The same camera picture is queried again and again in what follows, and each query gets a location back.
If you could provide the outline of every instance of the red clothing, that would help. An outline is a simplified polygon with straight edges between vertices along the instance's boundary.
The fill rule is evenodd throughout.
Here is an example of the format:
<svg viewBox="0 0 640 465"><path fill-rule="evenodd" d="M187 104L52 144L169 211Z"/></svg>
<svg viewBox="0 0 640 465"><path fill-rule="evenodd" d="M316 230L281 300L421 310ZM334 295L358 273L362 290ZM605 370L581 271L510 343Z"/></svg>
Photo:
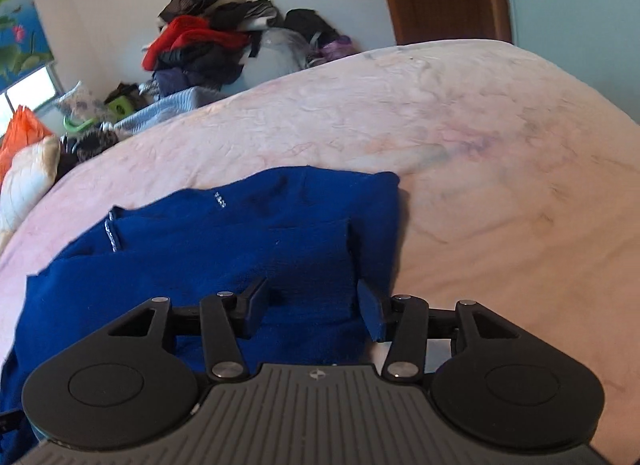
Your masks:
<svg viewBox="0 0 640 465"><path fill-rule="evenodd" d="M249 35L243 32L211 30L207 20L196 16L179 16L160 34L146 52L142 68L153 71L162 52L181 48L194 42L212 41L230 50L240 50L249 44Z"/></svg>

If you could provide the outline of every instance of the pink bed sheet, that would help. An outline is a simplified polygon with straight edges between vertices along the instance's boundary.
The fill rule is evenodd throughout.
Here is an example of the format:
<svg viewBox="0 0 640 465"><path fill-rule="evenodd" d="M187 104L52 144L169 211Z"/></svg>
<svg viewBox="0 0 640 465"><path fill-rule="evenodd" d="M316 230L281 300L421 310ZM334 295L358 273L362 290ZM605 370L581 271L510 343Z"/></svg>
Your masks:
<svg viewBox="0 0 640 465"><path fill-rule="evenodd" d="M640 457L640 128L500 42L387 48L293 74L74 169L0 258L0 357L26 276L113 204L305 164L397 172L408 220L395 292L433 307L476 299L588 365L607 398L594 445L616 465Z"/></svg>

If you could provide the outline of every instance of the light blue wall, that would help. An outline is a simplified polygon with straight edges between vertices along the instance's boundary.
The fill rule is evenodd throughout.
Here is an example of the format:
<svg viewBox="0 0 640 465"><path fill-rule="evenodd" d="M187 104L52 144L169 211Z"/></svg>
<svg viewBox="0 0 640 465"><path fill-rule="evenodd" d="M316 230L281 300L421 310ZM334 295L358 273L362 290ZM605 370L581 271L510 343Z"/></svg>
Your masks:
<svg viewBox="0 0 640 465"><path fill-rule="evenodd" d="M640 122L640 0L510 0L514 42Z"/></svg>

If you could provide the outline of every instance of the dark blue clothing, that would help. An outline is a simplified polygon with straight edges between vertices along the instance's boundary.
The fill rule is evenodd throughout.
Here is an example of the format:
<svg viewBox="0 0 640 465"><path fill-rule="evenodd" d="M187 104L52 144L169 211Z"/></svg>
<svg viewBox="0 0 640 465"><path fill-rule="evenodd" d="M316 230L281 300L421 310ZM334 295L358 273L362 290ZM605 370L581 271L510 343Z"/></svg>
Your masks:
<svg viewBox="0 0 640 465"><path fill-rule="evenodd" d="M251 369L356 363L367 331L355 285L364 277L389 291L398 209L395 174L316 168L270 169L136 210L114 208L28 278L0 410L20 407L36 366L150 297L195 305L256 277L268 278L270 308L255 336L239 341ZM175 354L203 370L199 337L179 337ZM25 425L0 443L9 464L35 438Z"/></svg>

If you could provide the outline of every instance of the floral pillow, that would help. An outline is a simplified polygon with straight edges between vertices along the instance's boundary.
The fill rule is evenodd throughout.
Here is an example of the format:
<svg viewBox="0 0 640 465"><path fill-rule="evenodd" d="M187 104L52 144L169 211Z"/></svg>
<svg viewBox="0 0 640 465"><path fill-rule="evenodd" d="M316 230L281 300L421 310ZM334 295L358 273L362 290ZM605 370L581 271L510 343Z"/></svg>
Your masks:
<svg viewBox="0 0 640 465"><path fill-rule="evenodd" d="M71 117L74 122L116 121L113 112L100 99L97 99L82 82L79 82L70 92L62 95L54 105L65 117Z"/></svg>

